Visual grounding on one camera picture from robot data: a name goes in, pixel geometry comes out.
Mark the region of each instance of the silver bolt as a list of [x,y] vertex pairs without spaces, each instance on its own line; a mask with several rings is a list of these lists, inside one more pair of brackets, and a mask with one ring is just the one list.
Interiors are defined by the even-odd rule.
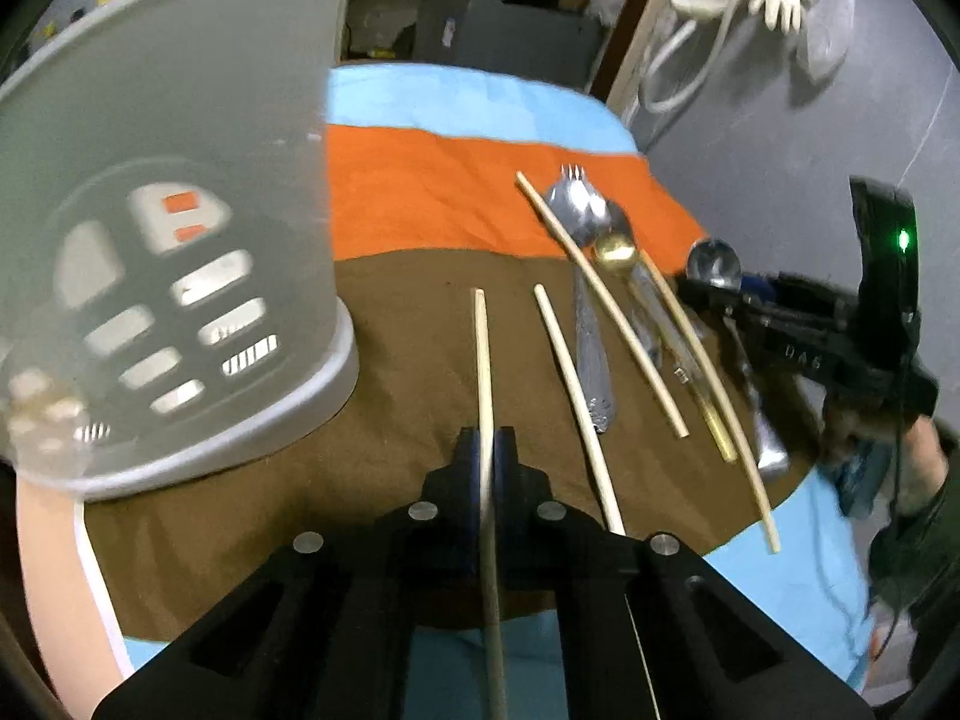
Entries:
[[323,536],[313,531],[304,531],[294,538],[294,549],[301,555],[317,552],[323,546]]
[[566,507],[560,501],[544,501],[536,507],[536,516],[547,522],[559,522],[566,517]]
[[669,557],[680,552],[680,541],[670,536],[670,533],[657,533],[650,539],[650,549],[658,555]]
[[416,503],[410,504],[410,508],[407,509],[410,518],[416,519],[417,522],[426,522],[433,519],[439,512],[437,504],[430,503],[430,501],[416,501]]

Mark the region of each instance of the gray wall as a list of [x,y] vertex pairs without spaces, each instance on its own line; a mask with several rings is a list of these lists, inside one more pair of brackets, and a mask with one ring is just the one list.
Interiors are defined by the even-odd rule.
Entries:
[[[712,77],[667,122],[634,134],[654,175],[746,269],[855,286],[859,247],[847,176],[914,196],[920,236],[920,355],[941,381],[938,415],[960,427],[960,79],[911,0],[856,0],[846,63],[813,89],[795,41],[743,19]],[[664,97],[703,61],[712,35],[664,68]]]

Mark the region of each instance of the plastic bag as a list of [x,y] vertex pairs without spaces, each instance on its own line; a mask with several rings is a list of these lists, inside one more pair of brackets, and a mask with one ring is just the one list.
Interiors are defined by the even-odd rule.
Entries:
[[820,0],[806,14],[797,62],[814,83],[830,76],[853,40],[854,0]]

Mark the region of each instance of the person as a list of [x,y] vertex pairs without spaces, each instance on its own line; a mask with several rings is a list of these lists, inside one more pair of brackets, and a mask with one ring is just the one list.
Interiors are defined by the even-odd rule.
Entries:
[[[890,413],[827,396],[824,461],[848,459],[861,439],[893,443],[897,424]],[[893,475],[884,483],[888,498]],[[952,432],[926,416],[907,423],[902,434],[894,505],[896,517],[891,511],[891,523],[871,544],[868,573],[875,597],[908,613],[917,632],[909,662],[917,685],[960,635],[960,450]],[[904,699],[880,707],[877,717],[891,717]]]

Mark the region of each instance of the translucent plastic container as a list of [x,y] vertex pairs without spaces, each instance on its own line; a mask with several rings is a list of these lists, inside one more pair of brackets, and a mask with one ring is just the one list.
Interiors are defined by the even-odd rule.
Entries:
[[346,402],[323,163],[342,6],[113,0],[0,87],[17,473],[134,493],[278,450]]

